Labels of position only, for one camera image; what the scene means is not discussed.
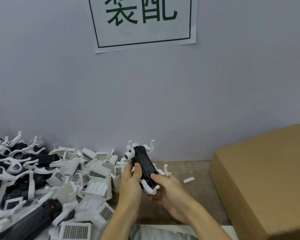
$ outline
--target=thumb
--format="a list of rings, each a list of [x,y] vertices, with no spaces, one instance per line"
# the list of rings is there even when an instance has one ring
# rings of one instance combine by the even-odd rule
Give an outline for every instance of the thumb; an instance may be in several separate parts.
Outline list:
[[[142,177],[142,169],[141,169],[141,165],[136,162],[134,164],[134,172],[133,172],[133,178],[140,180],[140,178]]]
[[[167,183],[169,182],[169,179],[167,177],[164,177],[160,174],[154,174],[152,173],[150,176],[156,183],[162,185],[163,187],[165,187],[165,185],[167,185]]]

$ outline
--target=gray cloth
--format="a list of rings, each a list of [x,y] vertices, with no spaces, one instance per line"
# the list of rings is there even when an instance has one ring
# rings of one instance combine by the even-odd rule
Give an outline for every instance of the gray cloth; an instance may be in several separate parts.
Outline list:
[[[101,238],[106,226],[100,231],[98,240]],[[197,240],[195,236],[183,234],[180,232],[174,233],[168,230],[162,230],[150,226],[141,226],[134,224],[129,233],[129,240]]]

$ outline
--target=table surface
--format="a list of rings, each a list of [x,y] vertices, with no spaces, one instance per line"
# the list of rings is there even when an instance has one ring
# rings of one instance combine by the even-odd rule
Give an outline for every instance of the table surface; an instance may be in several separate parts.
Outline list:
[[[223,226],[230,226],[231,221],[223,206],[217,189],[209,174],[211,161],[157,161],[154,162],[158,169],[163,171],[164,165],[168,165],[168,171],[182,182],[187,192],[199,202],[212,217]],[[194,177],[195,180],[184,184],[183,180]],[[112,192],[112,199],[108,204],[116,208],[119,194]],[[181,225],[163,207],[157,206],[148,200],[148,196],[142,193],[138,224],[151,225]]]

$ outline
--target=hand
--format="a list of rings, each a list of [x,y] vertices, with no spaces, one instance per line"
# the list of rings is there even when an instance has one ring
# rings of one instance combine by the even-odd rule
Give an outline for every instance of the hand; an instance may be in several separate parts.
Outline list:
[[[173,218],[188,225],[188,213],[190,206],[195,200],[173,175],[164,177],[162,175],[151,174],[151,178],[156,183],[162,185],[163,189],[157,190],[156,195],[149,195],[150,201],[163,206]]]
[[[135,222],[140,206],[141,187],[140,178],[142,170],[139,163],[134,164],[134,173],[132,175],[132,162],[129,162],[121,175],[120,195],[117,209],[126,212],[127,219]]]

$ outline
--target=cardboard box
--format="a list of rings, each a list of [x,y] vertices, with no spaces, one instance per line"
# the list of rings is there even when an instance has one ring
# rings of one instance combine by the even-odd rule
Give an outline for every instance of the cardboard box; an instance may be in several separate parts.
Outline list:
[[[240,240],[300,239],[300,124],[217,150],[209,171]]]

